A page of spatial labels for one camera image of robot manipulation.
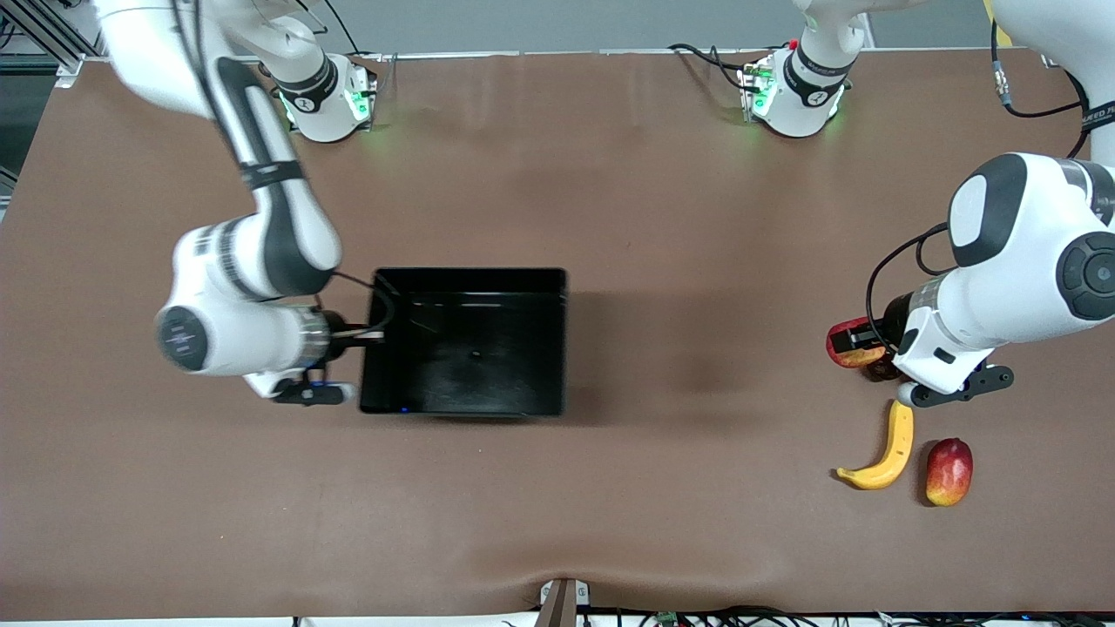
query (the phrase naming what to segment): black velcro strap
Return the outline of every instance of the black velcro strap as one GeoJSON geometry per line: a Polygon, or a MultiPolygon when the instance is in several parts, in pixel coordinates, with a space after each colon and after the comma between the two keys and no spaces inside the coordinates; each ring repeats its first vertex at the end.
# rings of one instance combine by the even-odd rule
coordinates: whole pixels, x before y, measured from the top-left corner
{"type": "Polygon", "coordinates": [[[852,66],[855,65],[855,60],[852,60],[852,62],[847,64],[844,67],[835,67],[835,68],[825,67],[818,64],[817,61],[811,59],[809,56],[805,54],[805,49],[802,48],[801,45],[798,45],[797,50],[794,50],[794,54],[797,55],[797,59],[802,61],[802,65],[805,66],[805,69],[812,71],[813,74],[816,74],[817,76],[827,76],[827,77],[847,76],[849,70],[851,70],[852,66]]]}
{"type": "Polygon", "coordinates": [[[240,164],[240,177],[249,190],[259,190],[291,179],[306,179],[302,164],[297,161],[280,161],[255,165],[240,164]]]}
{"type": "Polygon", "coordinates": [[[1084,119],[1080,120],[1080,131],[1088,133],[1101,126],[1107,126],[1113,122],[1115,122],[1115,100],[1084,112],[1084,119]]]}
{"type": "Polygon", "coordinates": [[[843,80],[837,80],[827,87],[821,87],[805,80],[794,70],[792,59],[792,56],[786,57],[786,62],[782,68],[783,75],[786,77],[786,86],[802,98],[802,105],[811,108],[822,107],[844,86],[843,80]]]}

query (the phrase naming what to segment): banana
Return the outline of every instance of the banana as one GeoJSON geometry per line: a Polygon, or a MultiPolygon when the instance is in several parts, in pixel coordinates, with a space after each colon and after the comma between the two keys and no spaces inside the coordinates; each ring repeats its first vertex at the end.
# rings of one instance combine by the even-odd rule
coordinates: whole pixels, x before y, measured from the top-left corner
{"type": "Polygon", "coordinates": [[[862,490],[882,490],[902,474],[913,446],[913,409],[891,402],[886,453],[873,466],[860,470],[836,469],[836,476],[862,490]]]}

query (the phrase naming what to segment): black tray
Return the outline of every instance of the black tray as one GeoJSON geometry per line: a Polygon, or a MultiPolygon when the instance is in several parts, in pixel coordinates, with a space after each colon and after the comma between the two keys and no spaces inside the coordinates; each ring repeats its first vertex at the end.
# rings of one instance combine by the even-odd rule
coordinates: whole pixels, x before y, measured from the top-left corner
{"type": "Polygon", "coordinates": [[[384,341],[365,350],[362,412],[506,417],[565,409],[564,270],[385,268],[374,282],[369,325],[390,320],[384,341]]]}

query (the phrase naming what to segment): brown table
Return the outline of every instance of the brown table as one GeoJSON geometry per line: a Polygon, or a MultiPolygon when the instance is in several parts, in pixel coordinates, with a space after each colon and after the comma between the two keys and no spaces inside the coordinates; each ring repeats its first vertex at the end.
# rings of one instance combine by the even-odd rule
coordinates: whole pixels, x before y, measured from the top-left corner
{"type": "MultiPolygon", "coordinates": [[[[1019,108],[1072,97],[1005,61],[1019,108]]],[[[568,415],[484,424],[277,406],[165,363],[171,250],[249,194],[207,122],[88,64],[0,226],[0,617],[508,611],[558,576],[601,606],[1111,609],[1115,326],[1004,348],[1015,388],[919,412],[919,446],[975,451],[959,507],[924,507],[917,470],[830,475],[875,457],[894,385],[832,365],[825,331],[977,165],[1061,154],[1078,122],[1005,114],[985,51],[853,78],[792,141],[671,56],[403,61],[374,132],[298,139],[347,271],[569,269],[568,415]]],[[[903,258],[880,307],[922,280],[903,258]]]]}

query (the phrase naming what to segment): red fruit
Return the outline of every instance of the red fruit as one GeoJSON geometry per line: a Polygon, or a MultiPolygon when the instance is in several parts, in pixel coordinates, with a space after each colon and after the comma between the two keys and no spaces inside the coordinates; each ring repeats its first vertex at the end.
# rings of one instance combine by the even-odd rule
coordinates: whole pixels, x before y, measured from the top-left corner
{"type": "Polygon", "coordinates": [[[972,484],[972,450],[961,440],[950,437],[929,451],[925,496],[934,505],[956,505],[972,484]]]}
{"type": "Polygon", "coordinates": [[[836,349],[833,348],[832,336],[834,334],[859,327],[860,325],[865,325],[866,322],[866,317],[856,318],[855,320],[841,322],[828,329],[828,335],[825,336],[825,350],[828,353],[828,358],[841,368],[862,368],[878,361],[883,357],[883,355],[886,354],[886,349],[882,346],[876,346],[875,348],[856,348],[854,350],[849,350],[847,353],[836,353],[836,349]]]}

